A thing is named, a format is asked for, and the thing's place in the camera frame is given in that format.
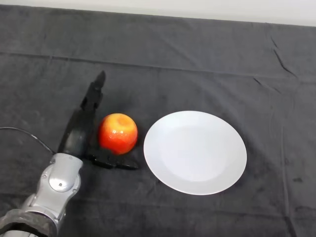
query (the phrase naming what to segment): table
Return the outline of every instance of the table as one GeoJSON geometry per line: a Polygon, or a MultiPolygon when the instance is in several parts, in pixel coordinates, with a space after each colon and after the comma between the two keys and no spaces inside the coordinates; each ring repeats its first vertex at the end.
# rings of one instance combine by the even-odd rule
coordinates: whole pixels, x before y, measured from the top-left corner
{"type": "MultiPolygon", "coordinates": [[[[85,163],[61,237],[309,237],[316,234],[316,28],[0,6],[0,124],[57,149],[89,83],[107,73],[98,121],[139,129],[138,171],[85,163]],[[230,123],[247,148],[240,180],[191,196],[146,165],[146,132],[182,110],[230,123]]],[[[1,132],[0,215],[36,190],[50,155],[1,132]]]]}

